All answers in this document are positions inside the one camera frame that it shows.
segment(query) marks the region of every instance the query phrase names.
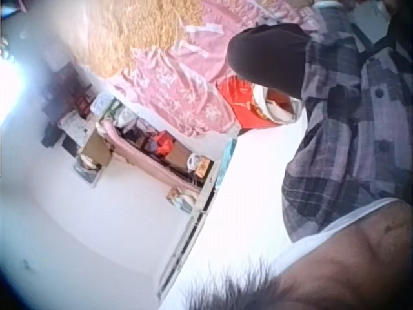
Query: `plaid shirt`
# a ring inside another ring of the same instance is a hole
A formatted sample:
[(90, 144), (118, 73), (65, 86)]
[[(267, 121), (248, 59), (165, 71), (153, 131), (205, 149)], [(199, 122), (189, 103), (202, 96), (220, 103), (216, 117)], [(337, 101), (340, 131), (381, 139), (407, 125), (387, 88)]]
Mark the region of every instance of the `plaid shirt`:
[(411, 203), (410, 56), (396, 44), (361, 63), (346, 13), (320, 14), (306, 50), (308, 129), (283, 183), (293, 242), (380, 198)]

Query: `bright light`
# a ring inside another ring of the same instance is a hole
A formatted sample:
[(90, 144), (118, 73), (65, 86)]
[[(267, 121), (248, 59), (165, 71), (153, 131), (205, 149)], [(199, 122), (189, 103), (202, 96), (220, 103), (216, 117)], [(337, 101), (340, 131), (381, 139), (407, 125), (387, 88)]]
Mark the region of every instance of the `bright light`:
[(0, 125), (17, 105), (24, 86), (20, 66), (0, 60)]

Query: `gray plaid shirt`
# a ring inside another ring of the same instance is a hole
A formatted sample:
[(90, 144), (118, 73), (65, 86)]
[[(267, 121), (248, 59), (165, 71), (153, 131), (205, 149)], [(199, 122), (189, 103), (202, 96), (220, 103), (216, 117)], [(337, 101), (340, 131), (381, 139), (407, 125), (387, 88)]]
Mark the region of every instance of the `gray plaid shirt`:
[(306, 51), (308, 129), (283, 183), (293, 242), (380, 198), (411, 203), (411, 58), (396, 45), (361, 63), (346, 13), (320, 15)]

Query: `white undershirt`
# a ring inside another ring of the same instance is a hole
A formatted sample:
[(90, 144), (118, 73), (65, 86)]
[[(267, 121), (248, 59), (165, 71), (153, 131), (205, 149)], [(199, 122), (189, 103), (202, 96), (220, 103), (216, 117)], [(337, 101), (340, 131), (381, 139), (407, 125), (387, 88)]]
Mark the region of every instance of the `white undershirt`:
[(338, 220), (331, 223), (319, 234), (309, 236), (301, 239), (300, 241), (292, 244), (288, 249), (286, 249), (276, 261), (272, 264), (274, 272), (280, 274), (285, 269), (289, 268), (292, 264), (297, 262), (299, 259), (310, 254), (312, 251), (317, 249), (320, 245), (325, 243), (328, 239), (333, 237), (335, 234), (344, 230), (348, 226), (352, 225), (354, 222), (364, 218), (365, 216), (377, 211), (378, 209), (397, 201), (395, 198), (383, 198), (372, 202), (370, 205), (358, 208), (348, 215), (339, 218)]

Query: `dark hair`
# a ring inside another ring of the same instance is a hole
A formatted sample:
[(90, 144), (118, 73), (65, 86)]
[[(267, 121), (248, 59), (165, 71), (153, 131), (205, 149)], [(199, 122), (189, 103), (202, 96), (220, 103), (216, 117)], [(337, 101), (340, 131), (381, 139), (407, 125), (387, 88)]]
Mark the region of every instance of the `dark hair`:
[(271, 277), (268, 268), (260, 266), (246, 273), (245, 279), (224, 275), (216, 281), (192, 290), (188, 310), (264, 310), (276, 305), (288, 289), (281, 288), (280, 278)]

